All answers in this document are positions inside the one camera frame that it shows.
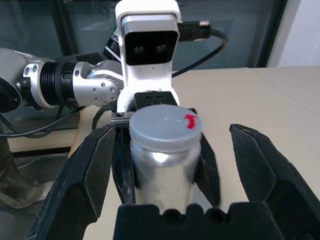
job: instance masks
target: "black cable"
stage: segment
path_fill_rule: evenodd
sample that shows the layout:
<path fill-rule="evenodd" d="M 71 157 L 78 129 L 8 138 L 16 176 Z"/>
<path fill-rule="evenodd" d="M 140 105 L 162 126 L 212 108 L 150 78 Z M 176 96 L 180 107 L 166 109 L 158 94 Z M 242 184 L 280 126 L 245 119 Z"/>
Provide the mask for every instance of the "black cable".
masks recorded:
<path fill-rule="evenodd" d="M 102 106 L 95 114 L 94 118 L 92 119 L 92 130 L 95 130 L 97 128 L 97 124 L 101 116 L 104 114 L 104 112 L 113 110 L 115 111 L 115 106 L 117 105 L 117 101 L 111 101 L 107 105 Z"/>
<path fill-rule="evenodd" d="M 56 113 L 55 116 L 55 120 L 58 120 L 61 117 L 62 111 L 64 110 L 64 106 L 61 105 L 58 109 L 58 112 Z M 43 132 L 43 133 L 39 133 L 39 134 L 31 134 L 28 136 L 25 136 L 26 138 L 30 138 L 30 139 L 39 139 L 39 138 L 43 138 L 47 135 L 49 135 L 50 133 L 53 132 L 53 130 L 56 128 L 56 125 L 52 126 L 50 129 L 48 129 L 47 131 Z"/>
<path fill-rule="evenodd" d="M 196 61 L 195 63 L 175 72 L 172 74 L 172 78 L 179 76 L 181 74 L 184 74 L 185 72 L 199 66 L 200 64 L 203 64 L 205 61 L 209 60 L 210 58 L 212 58 L 213 56 L 217 55 L 218 53 L 220 53 L 228 44 L 228 37 L 222 32 L 219 31 L 217 29 L 212 28 L 211 29 L 211 36 L 213 37 L 217 37 L 219 39 L 223 40 L 223 43 L 216 48 L 215 50 L 213 50 L 212 52 L 210 52 L 208 55 L 206 55 L 205 57 L 201 58 L 200 60 Z"/>
<path fill-rule="evenodd" d="M 20 132 L 20 133 L 8 133 L 8 134 L 0 134 L 0 138 L 18 138 L 18 137 L 25 137 L 25 136 L 28 136 L 28 135 L 31 135 L 31 134 L 35 134 L 35 133 L 39 133 L 39 132 L 42 132 L 43 130 L 47 130 L 47 129 L 50 129 L 51 127 L 57 125 L 58 123 L 66 120 L 67 118 L 71 117 L 72 115 L 80 112 L 82 109 L 84 109 L 85 106 L 81 106 L 81 107 L 78 107 L 77 109 L 69 112 L 67 115 L 59 118 L 58 120 L 56 121 L 53 121 L 45 126 L 42 126 L 42 127 L 39 127 L 37 129 L 34 129 L 34 130 L 30 130 L 30 131 L 25 131 L 25 132 Z M 1 114 L 0 114 L 0 120 L 3 122 L 3 121 L 6 121 L 8 122 Z"/>
<path fill-rule="evenodd" d="M 56 114 L 56 117 L 55 117 L 55 120 L 58 120 L 61 116 L 61 113 L 64 109 L 64 106 L 61 105 L 58 109 L 58 112 Z M 4 125 L 6 125 L 11 131 L 13 131 L 15 134 L 19 134 L 20 131 L 18 131 L 7 119 L 5 119 L 1 114 L 0 114 L 0 121 L 3 122 Z M 38 138 L 43 138 L 47 135 L 49 135 L 54 129 L 55 129 L 56 126 L 53 126 L 51 127 L 50 129 L 48 129 L 47 131 L 45 132 L 42 132 L 40 134 L 30 134 L 30 135 L 27 135 L 25 136 L 26 138 L 30 138 L 30 139 L 38 139 Z"/>

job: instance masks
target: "camera lens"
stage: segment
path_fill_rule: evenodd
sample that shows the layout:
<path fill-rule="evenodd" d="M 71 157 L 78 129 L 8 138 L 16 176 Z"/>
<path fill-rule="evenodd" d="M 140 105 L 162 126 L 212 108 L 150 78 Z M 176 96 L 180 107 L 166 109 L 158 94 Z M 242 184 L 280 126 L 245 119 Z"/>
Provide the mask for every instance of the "camera lens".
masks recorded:
<path fill-rule="evenodd" d="M 133 52 L 137 55 L 143 54 L 145 52 L 145 48 L 143 46 L 136 46 L 133 49 Z"/>
<path fill-rule="evenodd" d="M 164 45 L 164 44 L 160 44 L 160 45 L 157 46 L 156 49 L 155 49 L 155 51 L 156 51 L 158 54 L 162 54 L 162 53 L 164 53 L 166 50 L 167 50 L 167 45 Z"/>

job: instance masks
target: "table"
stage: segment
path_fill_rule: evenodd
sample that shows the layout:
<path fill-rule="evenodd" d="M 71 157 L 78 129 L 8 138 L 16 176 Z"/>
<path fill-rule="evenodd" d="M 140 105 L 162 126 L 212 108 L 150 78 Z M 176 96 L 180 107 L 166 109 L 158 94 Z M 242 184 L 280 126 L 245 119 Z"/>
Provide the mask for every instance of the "table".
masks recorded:
<path fill-rule="evenodd" d="M 193 70 L 172 81 L 182 107 L 195 108 L 204 135 L 215 152 L 220 175 L 221 205 L 247 201 L 235 162 L 229 126 L 242 124 L 267 135 L 320 198 L 320 66 Z M 90 133 L 98 108 L 80 115 L 74 151 Z M 98 127 L 110 123 L 106 112 Z M 110 176 L 101 217 L 89 225 L 84 240 L 113 239 L 121 204 Z"/>

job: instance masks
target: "jar lid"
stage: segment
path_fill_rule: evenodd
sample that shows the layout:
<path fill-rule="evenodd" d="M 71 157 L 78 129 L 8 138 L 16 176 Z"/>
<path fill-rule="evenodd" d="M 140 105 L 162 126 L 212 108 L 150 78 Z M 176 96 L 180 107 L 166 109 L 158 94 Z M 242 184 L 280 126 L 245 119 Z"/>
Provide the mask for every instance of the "jar lid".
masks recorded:
<path fill-rule="evenodd" d="M 193 111 L 174 105 L 152 105 L 136 111 L 129 122 L 135 143 L 153 152 L 185 151 L 199 143 L 202 121 Z"/>

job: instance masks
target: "red mark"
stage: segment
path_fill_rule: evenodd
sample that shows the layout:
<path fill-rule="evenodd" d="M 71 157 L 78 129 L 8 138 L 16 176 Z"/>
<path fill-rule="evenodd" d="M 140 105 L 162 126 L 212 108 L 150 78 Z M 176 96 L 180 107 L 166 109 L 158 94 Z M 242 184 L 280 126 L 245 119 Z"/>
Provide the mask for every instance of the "red mark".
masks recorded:
<path fill-rule="evenodd" d="M 197 116 L 187 114 L 184 118 L 189 120 L 189 124 L 186 126 L 188 129 L 193 129 L 196 126 L 195 118 L 197 118 Z"/>

